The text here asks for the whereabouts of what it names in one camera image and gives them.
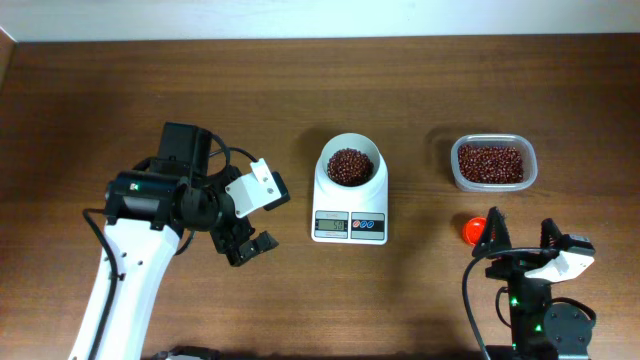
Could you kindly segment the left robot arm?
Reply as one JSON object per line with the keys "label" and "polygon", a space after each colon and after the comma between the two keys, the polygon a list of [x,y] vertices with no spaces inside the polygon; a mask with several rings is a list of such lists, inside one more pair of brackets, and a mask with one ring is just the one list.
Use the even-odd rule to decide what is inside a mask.
{"label": "left robot arm", "polygon": [[264,159],[241,173],[232,151],[206,129],[167,122],[157,154],[108,184],[104,226],[83,210],[102,253],[71,358],[140,358],[164,274],[196,233],[209,234],[233,267],[277,247],[248,216],[288,202],[289,191]]}

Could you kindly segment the orange measuring scoop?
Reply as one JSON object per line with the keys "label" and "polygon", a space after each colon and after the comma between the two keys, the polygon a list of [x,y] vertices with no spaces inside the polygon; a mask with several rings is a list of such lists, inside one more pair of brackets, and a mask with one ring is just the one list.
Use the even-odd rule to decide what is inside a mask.
{"label": "orange measuring scoop", "polygon": [[467,221],[461,231],[463,241],[471,246],[477,245],[485,230],[486,223],[487,220],[484,217],[475,217]]}

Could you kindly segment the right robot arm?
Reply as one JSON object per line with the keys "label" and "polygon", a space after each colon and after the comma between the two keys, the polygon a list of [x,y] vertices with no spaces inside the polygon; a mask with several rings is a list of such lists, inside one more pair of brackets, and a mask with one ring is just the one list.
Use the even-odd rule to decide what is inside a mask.
{"label": "right robot arm", "polygon": [[[541,222],[540,245],[512,246],[502,212],[492,207],[462,278],[465,311],[484,359],[587,359],[597,322],[596,312],[577,300],[554,297],[554,284],[576,279],[595,260],[586,237],[561,232],[551,218]],[[509,316],[497,310],[511,332],[511,344],[485,344],[469,300],[468,280],[474,267],[489,260],[489,279],[504,281],[497,291],[508,296]]]}

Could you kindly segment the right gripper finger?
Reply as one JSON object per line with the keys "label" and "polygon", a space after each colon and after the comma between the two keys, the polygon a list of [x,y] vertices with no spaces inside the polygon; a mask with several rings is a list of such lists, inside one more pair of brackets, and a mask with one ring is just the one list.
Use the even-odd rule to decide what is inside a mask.
{"label": "right gripper finger", "polygon": [[560,231],[552,218],[544,219],[541,222],[541,249],[560,250],[563,246],[564,234]]}
{"label": "right gripper finger", "polygon": [[472,256],[488,256],[511,248],[505,217],[497,207],[492,207],[489,209],[484,230],[472,251]]}

